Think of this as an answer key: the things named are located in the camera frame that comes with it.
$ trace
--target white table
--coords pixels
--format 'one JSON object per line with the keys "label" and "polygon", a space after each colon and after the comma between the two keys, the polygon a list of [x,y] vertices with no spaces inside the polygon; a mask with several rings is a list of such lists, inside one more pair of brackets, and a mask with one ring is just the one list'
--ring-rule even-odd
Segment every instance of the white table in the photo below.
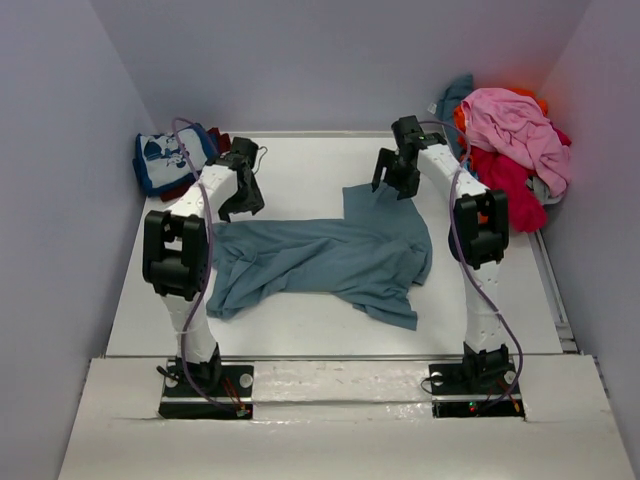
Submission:
{"label": "white table", "polygon": [[526,422],[433,419],[387,361],[256,362],[255,420],[167,421],[157,364],[92,362],[60,480],[634,478],[590,357],[526,357]]}
{"label": "white table", "polygon": [[[380,147],[395,148],[390,136],[253,137],[266,145],[258,184],[265,208],[255,218],[290,220],[342,218],[342,187],[368,183]],[[462,276],[447,245],[445,201],[422,177],[414,202],[429,227],[433,268],[409,294],[418,313],[417,331],[373,320],[330,294],[281,293],[235,318],[209,318],[225,358],[429,356],[462,353],[466,311]],[[108,356],[170,356],[176,342],[169,315],[142,278],[142,220],[165,209],[147,200],[131,255]],[[250,219],[249,214],[233,220]],[[526,353],[561,353],[529,237],[512,234],[500,272],[498,304]]]}

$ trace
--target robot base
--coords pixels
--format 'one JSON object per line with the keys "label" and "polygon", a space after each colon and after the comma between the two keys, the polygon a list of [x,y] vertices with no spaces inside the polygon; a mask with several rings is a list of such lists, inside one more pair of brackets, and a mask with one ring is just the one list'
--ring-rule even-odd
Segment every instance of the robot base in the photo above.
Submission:
{"label": "robot base", "polygon": [[524,417],[518,385],[511,395],[486,408],[515,377],[506,346],[489,353],[475,353],[466,344],[464,347],[462,362],[429,365],[434,417]]}
{"label": "robot base", "polygon": [[253,365],[221,365],[220,381],[206,393],[213,405],[195,392],[183,377],[176,359],[167,362],[158,413],[166,419],[251,420],[253,418]]}

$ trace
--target white wall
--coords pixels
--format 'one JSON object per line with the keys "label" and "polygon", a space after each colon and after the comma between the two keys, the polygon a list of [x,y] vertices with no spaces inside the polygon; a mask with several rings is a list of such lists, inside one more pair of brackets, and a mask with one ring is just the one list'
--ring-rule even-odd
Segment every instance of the white wall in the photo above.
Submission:
{"label": "white wall", "polygon": [[573,138],[574,181],[544,238],[577,341],[599,357],[640,474],[637,0],[594,0],[544,87]]}
{"label": "white wall", "polygon": [[91,0],[153,120],[388,130],[451,79],[538,89],[588,0]]}
{"label": "white wall", "polygon": [[57,478],[88,359],[105,346],[152,124],[86,0],[0,14],[0,478]]}

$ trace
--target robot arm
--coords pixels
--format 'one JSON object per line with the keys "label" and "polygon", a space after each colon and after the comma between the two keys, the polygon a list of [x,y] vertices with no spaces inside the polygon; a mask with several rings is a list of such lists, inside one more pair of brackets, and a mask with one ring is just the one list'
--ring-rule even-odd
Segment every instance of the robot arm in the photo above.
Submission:
{"label": "robot arm", "polygon": [[[201,186],[209,205],[219,206],[221,219],[228,221],[231,213],[251,211],[255,214],[264,206],[252,171],[257,152],[254,142],[236,137],[228,154],[207,162],[199,184],[192,185],[167,210],[151,211],[145,218],[143,277],[153,284],[169,310],[177,337],[178,358],[188,363],[189,371],[205,391],[218,383],[221,361],[204,302],[199,298],[207,287],[207,267],[210,267],[210,245],[204,221],[207,211]],[[188,330],[184,331],[185,321],[194,307],[196,311]],[[176,362],[175,368],[176,371],[165,373],[180,379],[181,362]]]}
{"label": "robot arm", "polygon": [[[423,173],[449,203],[460,164],[444,138],[425,133],[415,116],[400,118],[391,129],[398,149],[380,150],[373,190],[384,173],[384,182],[398,190],[399,200],[412,197]],[[452,230],[449,247],[456,260],[470,267],[471,278],[463,275],[467,306],[464,357],[462,364],[450,371],[453,383],[479,391],[514,370],[503,325],[474,285],[496,303],[499,264],[509,242],[507,199],[504,192],[489,190],[466,170],[458,173],[454,195],[451,221],[455,222],[464,258],[459,258]]]}

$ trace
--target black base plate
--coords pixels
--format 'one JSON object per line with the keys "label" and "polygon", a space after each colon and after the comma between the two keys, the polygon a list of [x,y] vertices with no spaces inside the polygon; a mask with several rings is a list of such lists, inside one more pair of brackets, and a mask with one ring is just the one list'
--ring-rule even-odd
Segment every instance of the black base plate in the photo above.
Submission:
{"label": "black base plate", "polygon": [[[433,402],[433,416],[435,418],[467,418],[467,417],[524,417],[524,405],[520,397],[520,387],[516,385],[511,392],[512,401],[504,398],[489,409],[483,408],[490,397],[504,393],[507,383],[503,377],[485,379],[476,388],[471,388],[469,382],[464,381],[461,363],[434,363],[429,365],[431,394],[437,397]],[[456,397],[469,397],[459,401]]]}
{"label": "black base plate", "polygon": [[[172,372],[174,365],[175,361],[170,360],[167,364],[167,370]],[[253,403],[247,399],[251,399],[253,384],[243,388],[240,385],[240,377],[244,374],[253,377],[253,372],[253,365],[222,365],[220,384],[212,391],[207,392],[221,406],[207,402],[188,383],[181,382],[175,386],[169,386],[167,383],[171,384],[172,382],[165,381],[158,413],[162,418],[167,419],[251,420],[253,418]],[[238,396],[243,399],[247,413],[242,416],[237,415],[233,402],[222,385],[226,378],[231,381]]]}
{"label": "black base plate", "polygon": [[[429,377],[431,378],[431,393],[438,397],[445,395],[477,395],[486,397],[489,394],[496,395],[503,392],[497,379],[486,380],[480,383],[477,388],[470,388],[468,382],[464,381],[462,365],[460,363],[433,363],[429,365]],[[506,385],[504,378],[501,377],[500,380]],[[520,386],[516,385],[511,395],[519,394]]]}

